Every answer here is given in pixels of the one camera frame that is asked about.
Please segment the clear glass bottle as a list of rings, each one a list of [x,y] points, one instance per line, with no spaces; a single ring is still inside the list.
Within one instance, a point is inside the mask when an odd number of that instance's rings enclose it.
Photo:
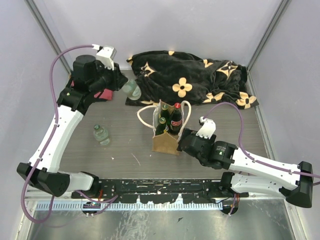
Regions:
[[[123,85],[122,91],[125,93],[127,98],[133,101],[138,100],[142,95],[140,87],[133,79],[128,80],[127,83]]]
[[[111,142],[108,130],[99,124],[94,125],[93,135],[95,139],[103,146],[107,146]]]

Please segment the cola glass bottle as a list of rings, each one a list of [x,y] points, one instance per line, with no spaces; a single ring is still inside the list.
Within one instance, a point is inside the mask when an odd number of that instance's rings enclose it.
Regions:
[[[171,135],[177,135],[179,133],[182,126],[182,119],[181,104],[177,102],[174,104],[174,109],[169,119],[169,132]]]

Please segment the canvas tote bag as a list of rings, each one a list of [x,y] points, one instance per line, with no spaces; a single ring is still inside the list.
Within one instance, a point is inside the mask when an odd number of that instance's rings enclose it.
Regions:
[[[152,151],[164,154],[171,155],[179,155],[178,151],[178,143],[182,137],[183,130],[185,129],[189,118],[191,116],[192,107],[191,104],[183,100],[181,103],[181,113],[182,113],[182,126],[177,135],[171,135],[168,132],[162,133],[160,135],[156,135],[156,126],[159,123],[159,114],[161,112],[161,107],[165,105],[164,101],[160,100],[159,103],[152,102],[150,105],[147,105],[141,109],[139,109],[136,113],[138,120],[146,127],[152,129],[153,137],[152,137]],[[145,122],[140,114],[142,111],[147,109],[154,109],[152,114],[152,124],[148,124]]]

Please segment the green bottle yellow label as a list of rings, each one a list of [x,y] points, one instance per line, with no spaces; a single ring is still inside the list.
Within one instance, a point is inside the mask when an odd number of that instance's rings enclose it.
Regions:
[[[164,133],[167,133],[169,131],[169,127],[167,125],[167,120],[165,117],[160,117],[159,124],[156,127],[155,135],[162,135]]]

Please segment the green bottle front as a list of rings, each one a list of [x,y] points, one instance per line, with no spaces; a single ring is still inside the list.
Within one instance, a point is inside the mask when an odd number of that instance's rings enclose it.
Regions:
[[[168,111],[168,105],[167,104],[163,104],[161,106],[161,110],[160,110],[160,113],[159,113],[159,118],[165,118],[166,121],[170,118],[170,113]]]

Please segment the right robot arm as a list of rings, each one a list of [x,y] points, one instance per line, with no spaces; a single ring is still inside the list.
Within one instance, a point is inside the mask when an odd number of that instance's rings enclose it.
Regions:
[[[177,150],[196,158],[204,167],[225,170],[219,184],[225,197],[261,193],[282,197],[297,207],[312,207],[314,179],[309,162],[288,164],[243,153],[234,144],[217,141],[215,134],[202,136],[188,128],[179,136]]]

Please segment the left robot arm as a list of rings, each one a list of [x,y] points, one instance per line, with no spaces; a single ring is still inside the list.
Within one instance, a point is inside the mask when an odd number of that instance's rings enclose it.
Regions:
[[[104,90],[118,91],[127,80],[111,56],[80,55],[75,59],[70,79],[56,102],[58,114],[36,153],[17,167],[28,186],[55,197],[73,191],[82,191],[88,198],[99,195],[101,185],[96,175],[62,172],[60,163],[75,128],[97,101],[95,96]]]

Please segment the red folded cloth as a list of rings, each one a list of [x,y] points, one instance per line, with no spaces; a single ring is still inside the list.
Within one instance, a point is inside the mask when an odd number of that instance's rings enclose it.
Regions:
[[[101,99],[101,101],[112,100],[113,92],[109,89],[103,89],[98,93],[90,92],[89,90],[90,84],[80,79],[71,79],[68,82],[67,87],[70,88],[69,96],[73,98],[77,98],[80,101],[84,101],[85,99],[95,100]]]

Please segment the dark navy folded cloth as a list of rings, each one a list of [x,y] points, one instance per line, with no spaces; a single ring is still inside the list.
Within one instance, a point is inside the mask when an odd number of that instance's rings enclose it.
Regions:
[[[72,78],[72,75],[69,74],[68,76],[68,87],[74,87],[74,80]],[[109,89],[104,89],[101,92],[98,92],[97,94],[94,95],[95,101],[96,102],[106,102],[106,101],[111,101],[113,99],[113,91]]]

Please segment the black floral blanket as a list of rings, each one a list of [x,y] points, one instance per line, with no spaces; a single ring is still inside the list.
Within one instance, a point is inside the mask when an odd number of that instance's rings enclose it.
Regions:
[[[232,60],[156,50],[135,54],[127,62],[141,90],[139,99],[126,99],[127,106],[157,105],[160,101],[171,106],[182,101],[191,105],[227,102],[245,110],[259,104],[247,91],[247,68]]]

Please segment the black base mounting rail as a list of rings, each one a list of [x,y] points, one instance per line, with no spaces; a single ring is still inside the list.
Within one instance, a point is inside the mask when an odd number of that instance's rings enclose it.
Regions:
[[[223,189],[216,179],[101,179],[93,199],[108,200],[118,196],[116,203],[165,204],[182,198],[183,204],[218,203],[234,197],[231,190]]]

